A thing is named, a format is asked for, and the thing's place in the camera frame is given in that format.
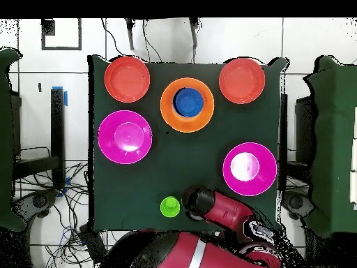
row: grout line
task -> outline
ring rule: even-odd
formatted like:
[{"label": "grout line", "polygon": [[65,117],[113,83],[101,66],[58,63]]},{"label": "grout line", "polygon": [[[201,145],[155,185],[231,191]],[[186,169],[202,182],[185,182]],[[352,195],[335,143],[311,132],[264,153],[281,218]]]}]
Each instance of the grout line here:
[{"label": "grout line", "polygon": [[285,75],[303,75],[303,76],[306,76],[306,75],[310,75],[311,73],[285,73]]},{"label": "grout line", "polygon": [[10,74],[88,74],[88,72],[28,72],[28,71],[23,71],[20,72],[20,69],[17,72],[10,72]]},{"label": "grout line", "polygon": [[282,53],[283,53],[283,48],[284,48],[284,18],[282,18]]},{"label": "grout line", "polygon": [[[60,244],[30,244],[30,246],[63,246]],[[82,246],[80,244],[71,244],[71,246]]]},{"label": "grout line", "polygon": [[107,59],[107,18],[105,18],[105,59]]}]

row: magenta plate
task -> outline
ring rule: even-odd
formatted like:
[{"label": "magenta plate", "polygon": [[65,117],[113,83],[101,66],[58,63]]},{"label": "magenta plate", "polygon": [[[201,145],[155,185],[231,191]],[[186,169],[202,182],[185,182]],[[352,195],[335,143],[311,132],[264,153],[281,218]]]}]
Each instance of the magenta plate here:
[{"label": "magenta plate", "polygon": [[235,193],[255,196],[274,183],[277,165],[265,146],[253,142],[234,147],[223,162],[223,177]]},{"label": "magenta plate", "polygon": [[145,118],[128,110],[109,114],[98,129],[100,150],[110,161],[122,165],[143,159],[150,150],[152,137]]}]

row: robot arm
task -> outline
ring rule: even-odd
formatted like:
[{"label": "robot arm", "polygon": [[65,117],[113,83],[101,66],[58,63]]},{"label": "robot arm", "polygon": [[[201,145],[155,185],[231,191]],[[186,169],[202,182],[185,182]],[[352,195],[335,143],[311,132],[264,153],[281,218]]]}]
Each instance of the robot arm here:
[{"label": "robot arm", "polygon": [[182,205],[189,218],[219,225],[226,232],[234,233],[241,244],[274,244],[273,232],[256,219],[251,208],[217,191],[204,186],[189,187],[183,194]]}]

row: table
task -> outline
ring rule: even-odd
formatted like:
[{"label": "table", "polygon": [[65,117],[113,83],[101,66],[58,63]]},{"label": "table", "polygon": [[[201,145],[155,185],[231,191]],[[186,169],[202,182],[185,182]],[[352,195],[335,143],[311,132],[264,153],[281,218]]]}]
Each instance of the table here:
[{"label": "table", "polygon": [[[89,165],[94,165],[94,172],[89,218],[94,220],[94,230],[221,230],[216,225],[191,221],[183,210],[174,218],[165,218],[160,213],[162,199],[168,195],[181,199],[183,191],[195,184],[217,188],[250,205],[270,225],[280,229],[275,222],[276,180],[261,195],[244,197],[226,185],[222,164],[230,149],[249,141],[264,145],[277,159],[280,73],[287,65],[285,59],[277,58],[262,66],[266,86],[261,96],[247,105],[233,104],[221,94],[218,78],[224,64],[147,63],[151,84],[146,95],[134,103],[120,103],[108,94],[104,85],[104,73],[109,63],[96,55],[89,56],[88,61],[89,104],[94,106],[90,108],[94,125],[93,135],[90,135],[93,143],[90,141]],[[160,113],[164,89],[181,77],[201,80],[215,99],[212,119],[195,133],[175,131]],[[117,110],[138,112],[149,122],[153,132],[151,150],[132,165],[118,165],[107,160],[98,146],[100,123]]]},{"label": "table", "polygon": [[311,167],[311,199],[316,206],[305,219],[317,235],[357,233],[357,211],[350,203],[350,172],[357,106],[357,67],[323,56],[307,77],[317,105],[316,155]]}]

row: blue tape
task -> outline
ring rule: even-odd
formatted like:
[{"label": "blue tape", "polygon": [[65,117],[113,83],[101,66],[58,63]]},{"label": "blue tape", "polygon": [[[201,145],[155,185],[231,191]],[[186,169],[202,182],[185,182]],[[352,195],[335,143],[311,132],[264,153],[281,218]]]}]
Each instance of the blue tape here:
[{"label": "blue tape", "polygon": [[65,106],[68,106],[67,91],[63,93],[63,102]]},{"label": "blue tape", "polygon": [[[66,178],[65,185],[68,185],[68,186],[70,185],[70,177],[67,177],[67,178]],[[67,193],[67,191],[68,191],[68,188],[62,188],[61,192],[60,192],[59,194],[57,194],[57,197],[58,197],[58,198],[61,198],[64,193],[65,193],[65,194]]]}]

